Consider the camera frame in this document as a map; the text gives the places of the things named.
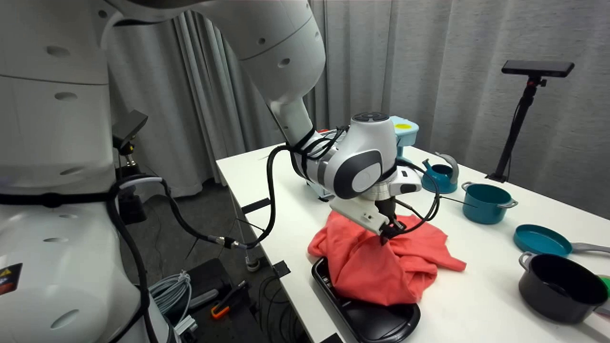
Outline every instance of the frying pan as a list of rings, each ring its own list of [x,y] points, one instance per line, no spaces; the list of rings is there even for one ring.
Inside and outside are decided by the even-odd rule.
[[[570,241],[562,234],[540,224],[517,226],[513,239],[519,249],[532,251],[532,253],[549,253],[549,255],[562,255],[562,257],[570,253],[597,253],[597,255],[610,257],[608,245]]]

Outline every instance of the pot handle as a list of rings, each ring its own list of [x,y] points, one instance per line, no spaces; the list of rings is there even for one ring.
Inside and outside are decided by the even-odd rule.
[[[498,207],[515,207],[519,201],[511,198],[507,203],[498,203]]]
[[[572,251],[574,253],[610,253],[610,245],[574,241]]]
[[[458,182],[459,165],[458,165],[456,157],[452,157],[450,154],[440,154],[440,152],[437,152],[437,156],[440,156],[444,161],[448,161],[452,165],[452,182]]]
[[[519,257],[519,264],[522,266],[522,268],[530,268],[530,260],[536,257],[536,253],[530,253],[530,251],[524,251],[520,257]]]

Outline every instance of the pan handle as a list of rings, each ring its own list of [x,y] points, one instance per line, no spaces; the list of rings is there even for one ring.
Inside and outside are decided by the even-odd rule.
[[[536,253],[524,251],[524,253],[519,257],[519,264],[528,270],[530,260],[532,260],[534,257],[536,257]]]
[[[610,255],[610,245],[595,245],[595,243],[581,243],[574,241],[572,243],[574,253],[608,253]]]
[[[498,203],[498,207],[515,207],[519,201],[511,198],[507,203]]]

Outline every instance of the gray floor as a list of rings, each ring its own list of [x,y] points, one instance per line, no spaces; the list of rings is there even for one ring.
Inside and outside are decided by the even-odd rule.
[[[236,213],[233,194],[223,186],[206,184],[202,194],[179,199],[179,207],[183,217],[200,232],[240,236],[240,215]],[[154,196],[145,203],[145,211],[147,220],[130,224],[130,232],[143,255],[149,283],[179,270],[189,270],[210,258],[219,258],[235,281],[246,278],[252,285],[250,297],[255,302],[254,314],[261,331],[267,335],[267,340],[307,340],[303,325],[297,321],[284,291],[275,291],[271,285],[267,287],[267,297],[261,295],[259,285],[271,276],[265,258],[259,272],[248,272],[242,251],[206,241],[198,241],[187,257],[194,238],[179,228],[168,201],[162,196]],[[137,279],[133,258],[126,247],[122,249],[122,255],[130,278]],[[227,321],[204,323],[200,327],[206,329],[206,340],[242,340]]]

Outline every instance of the black pot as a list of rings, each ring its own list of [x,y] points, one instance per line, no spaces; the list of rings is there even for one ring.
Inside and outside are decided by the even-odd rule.
[[[583,321],[608,298],[604,281],[570,258],[526,253],[519,260],[526,268],[519,281],[522,298],[551,319]]]

